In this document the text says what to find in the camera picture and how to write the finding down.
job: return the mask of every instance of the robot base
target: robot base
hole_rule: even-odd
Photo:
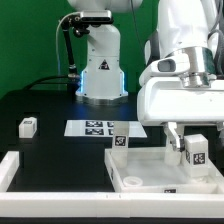
[[[76,100],[78,102],[88,103],[88,104],[92,104],[92,105],[113,106],[113,105],[118,105],[121,103],[128,102],[128,94],[124,94],[124,95],[122,95],[118,98],[114,98],[114,99],[98,99],[98,98],[89,98],[84,95],[79,95],[76,93]]]

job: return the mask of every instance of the white cube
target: white cube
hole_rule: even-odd
[[[208,176],[208,140],[201,134],[184,137],[182,164],[191,178]]]
[[[34,117],[24,118],[19,125],[20,138],[33,138],[37,131],[37,119]]]

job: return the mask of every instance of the black tabletop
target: black tabletop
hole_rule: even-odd
[[[67,120],[137,121],[137,96],[127,103],[94,106],[75,101],[63,91],[19,90],[0,100],[0,160],[7,151],[20,152],[20,167],[8,192],[113,192],[104,165],[112,138],[64,137]],[[36,117],[32,139],[20,139],[18,126]],[[146,139],[131,138],[130,147],[160,146],[163,129],[145,127]],[[0,223],[224,223],[222,219],[9,219]]]

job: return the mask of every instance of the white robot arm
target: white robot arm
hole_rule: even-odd
[[[138,8],[143,0],[68,0],[82,13],[92,13],[90,20],[105,10],[128,12]],[[84,27],[88,33],[87,66],[81,74],[81,87],[76,92],[80,101],[111,105],[127,100],[124,73],[120,69],[120,33],[112,25],[96,24]]]
[[[134,9],[142,4],[143,0],[134,0]],[[129,12],[132,10],[131,0],[68,0],[77,11],[83,10],[110,10],[111,12]]]
[[[208,39],[211,30],[218,28],[217,16],[215,0],[160,0],[161,59],[140,77],[138,119],[143,125],[162,125],[171,136],[170,122],[223,124],[224,82],[216,80],[214,66],[217,35]],[[173,148],[180,150],[179,140],[173,139]]]

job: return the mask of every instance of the green wall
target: green wall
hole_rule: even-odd
[[[142,45],[156,27],[158,0],[144,0],[136,11]],[[38,78],[56,75],[55,31],[58,19],[71,12],[67,0],[0,0],[0,97]],[[132,14],[114,14],[121,32],[121,68],[127,74],[127,90],[138,91],[138,77],[144,69]],[[67,58],[60,35],[62,73]],[[79,71],[85,67],[86,38],[73,38]]]

